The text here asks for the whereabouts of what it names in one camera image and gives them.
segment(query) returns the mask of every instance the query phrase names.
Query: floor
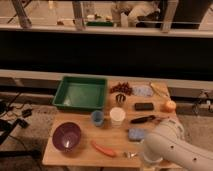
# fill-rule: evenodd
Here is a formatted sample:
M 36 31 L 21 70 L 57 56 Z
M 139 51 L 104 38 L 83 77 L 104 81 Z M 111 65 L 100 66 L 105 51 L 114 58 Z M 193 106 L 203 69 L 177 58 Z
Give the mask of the floor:
M 8 94 L 0 94 L 0 99 L 13 97 L 14 94 L 8 96 Z M 51 96 L 47 99 L 43 98 L 45 103 L 51 102 Z M 17 126 L 12 132 L 12 137 L 8 137 L 7 140 L 0 146 L 2 150 L 24 150 L 23 146 L 15 138 L 18 138 L 24 142 L 27 149 L 38 149 L 42 153 L 44 152 L 49 131 L 54 119 L 54 115 L 57 113 L 57 109 L 49 105 L 36 104 L 38 97 L 33 97 L 29 94 L 21 94 L 19 100 L 31 100 L 32 104 L 26 104 L 22 109 L 16 109 L 14 113 L 20 115 L 24 109 L 32 108 L 32 116 L 26 118 L 26 121 L 30 124 L 26 129 Z M 198 147 L 213 151 L 213 117 L 211 113 L 208 113 L 206 108 L 199 110 L 199 115 L 195 115 L 192 111 L 191 103 L 177 102 L 177 116 L 183 124 L 186 131 L 186 141 Z M 13 104 L 16 107 L 21 106 L 20 103 Z M 5 116 L 5 119 L 13 119 L 15 115 L 11 113 L 9 116 Z M 92 167 L 56 167 L 56 166 L 43 166 L 41 159 L 33 160 L 31 157 L 18 157 L 18 158 L 3 158 L 0 159 L 0 171 L 98 171 L 100 168 Z M 137 171 L 138 169 L 124 169 L 124 168 L 105 168 L 104 171 Z

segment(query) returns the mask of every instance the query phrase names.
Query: glass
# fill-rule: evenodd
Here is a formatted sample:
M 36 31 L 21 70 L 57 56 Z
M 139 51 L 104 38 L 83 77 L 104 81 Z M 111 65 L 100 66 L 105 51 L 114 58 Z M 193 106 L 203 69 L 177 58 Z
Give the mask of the glass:
M 17 12 L 17 3 L 21 4 L 25 15 Z M 213 31 L 212 4 L 212 0 L 0 0 L 0 29 L 13 26 L 35 31 L 83 30 L 135 35 L 164 35 L 163 32 L 181 29 Z

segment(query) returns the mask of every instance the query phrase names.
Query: black electronic device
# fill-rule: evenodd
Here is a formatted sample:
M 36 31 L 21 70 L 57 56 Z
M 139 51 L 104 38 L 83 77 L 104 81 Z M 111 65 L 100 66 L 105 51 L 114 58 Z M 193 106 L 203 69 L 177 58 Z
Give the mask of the black electronic device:
M 135 110 L 141 111 L 141 110 L 154 110 L 153 103 L 135 103 Z
M 130 122 L 132 124 L 137 124 L 137 123 L 145 123 L 148 121 L 152 121 L 154 120 L 156 117 L 154 115 L 149 115 L 149 116 L 144 116 L 144 117 L 140 117 L 140 118 L 136 118 L 136 119 L 132 119 Z

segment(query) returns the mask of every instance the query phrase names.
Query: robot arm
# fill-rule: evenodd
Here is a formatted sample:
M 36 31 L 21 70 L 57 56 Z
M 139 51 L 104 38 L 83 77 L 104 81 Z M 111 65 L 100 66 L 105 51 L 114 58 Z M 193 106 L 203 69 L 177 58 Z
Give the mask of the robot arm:
M 185 142 L 183 126 L 172 119 L 161 122 L 140 148 L 139 156 L 147 164 L 157 164 L 164 158 L 190 171 L 213 169 L 213 153 Z

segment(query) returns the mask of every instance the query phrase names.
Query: small bowl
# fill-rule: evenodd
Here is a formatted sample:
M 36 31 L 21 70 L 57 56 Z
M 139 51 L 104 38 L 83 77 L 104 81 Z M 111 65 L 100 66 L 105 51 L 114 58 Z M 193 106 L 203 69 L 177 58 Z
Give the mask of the small bowl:
M 78 145 L 80 139 L 80 127 L 73 122 L 66 122 L 56 128 L 52 142 L 59 151 L 69 152 Z

